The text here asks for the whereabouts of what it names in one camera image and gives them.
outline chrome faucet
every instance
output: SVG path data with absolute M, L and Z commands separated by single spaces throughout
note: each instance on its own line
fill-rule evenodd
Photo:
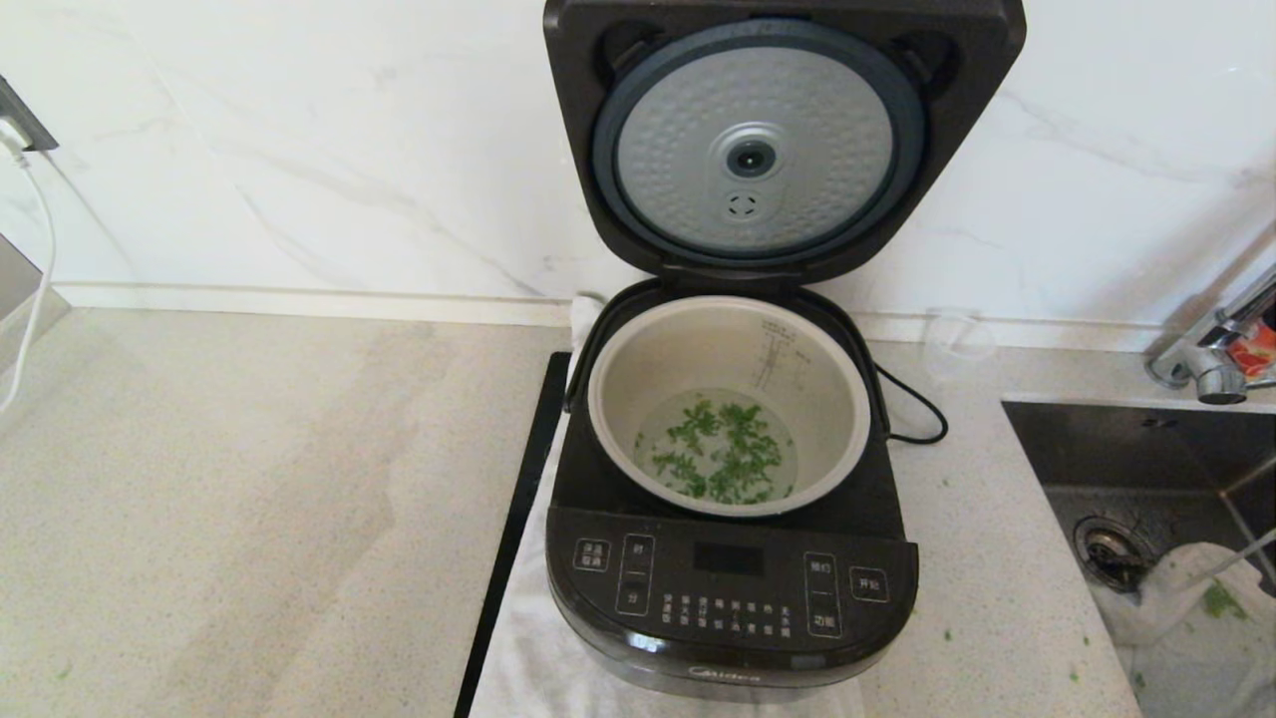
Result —
M 1147 374 L 1156 384 L 1170 389 L 1183 389 L 1194 379 L 1197 399 L 1205 404 L 1240 404 L 1248 390 L 1276 386 L 1273 379 L 1247 384 L 1244 372 L 1228 353 L 1231 342 L 1256 329 L 1273 301 L 1276 267 L 1263 272 L 1231 304 L 1202 316 L 1169 348 L 1152 357 L 1146 365 Z

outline kitchen counter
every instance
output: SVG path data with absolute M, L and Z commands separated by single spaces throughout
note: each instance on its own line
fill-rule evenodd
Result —
M 448 715 L 565 329 L 73 311 L 0 418 L 0 715 Z M 916 612 L 869 715 L 1138 715 L 1000 400 L 1198 408 L 1002 349 L 893 444 Z M 1276 393 L 1240 411 L 1272 412 Z M 887 390 L 894 429 L 931 431 Z

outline black cord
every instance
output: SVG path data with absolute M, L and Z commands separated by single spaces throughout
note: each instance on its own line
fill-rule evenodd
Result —
M 886 370 L 883 370 L 882 365 L 874 365 L 874 366 L 878 369 L 878 374 L 879 375 L 882 375 L 883 377 L 891 380 L 891 384 L 893 384 L 894 386 L 902 389 L 910 397 L 912 397 L 914 399 L 916 399 L 917 402 L 920 402 L 923 407 L 925 407 L 926 409 L 930 409 L 930 413 L 934 414 L 937 420 L 939 420 L 939 434 L 935 435 L 935 436 L 933 436 L 933 437 L 917 439 L 917 437 L 903 436 L 903 435 L 888 435 L 887 439 L 900 440 L 900 441 L 902 441 L 905 444 L 923 444 L 923 445 L 925 445 L 925 444 L 939 444 L 940 441 L 943 441 L 944 437 L 948 436 L 948 420 L 944 417 L 944 413 L 940 412 L 938 407 L 935 407 L 934 404 L 931 404 L 929 399 L 926 399 L 925 397 L 921 397 L 917 393 L 917 390 L 912 389 L 911 386 L 909 386 L 909 385 L 901 383 L 900 380 L 894 379 L 893 376 L 891 376 L 891 372 L 887 372 Z

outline display screen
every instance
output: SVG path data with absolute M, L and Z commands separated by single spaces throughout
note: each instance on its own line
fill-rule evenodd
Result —
M 694 566 L 697 571 L 762 576 L 762 550 L 695 542 Z

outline baseboard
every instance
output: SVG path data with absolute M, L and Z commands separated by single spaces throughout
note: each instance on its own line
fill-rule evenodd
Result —
M 22 335 L 27 332 L 27 319 L 31 316 L 31 306 L 34 302 L 36 295 L 32 293 L 17 309 L 0 316 L 0 375 L 4 375 L 18 361 L 18 347 L 22 344 Z M 66 298 L 50 288 L 48 293 L 45 295 L 45 304 L 40 309 L 40 319 L 36 321 L 36 338 L 43 335 L 70 310 L 71 305 Z
M 540 326 L 570 325 L 570 300 L 567 298 L 480 298 L 410 293 L 82 282 L 60 282 L 56 286 L 73 306 Z M 926 321 L 929 320 L 929 316 L 921 314 L 855 311 L 852 314 L 860 330 L 870 341 L 921 341 L 925 335 Z M 998 346 L 1031 348 L 1142 352 L 1164 333 L 1161 326 L 1146 324 L 1020 319 L 985 319 L 984 323 L 993 332 Z

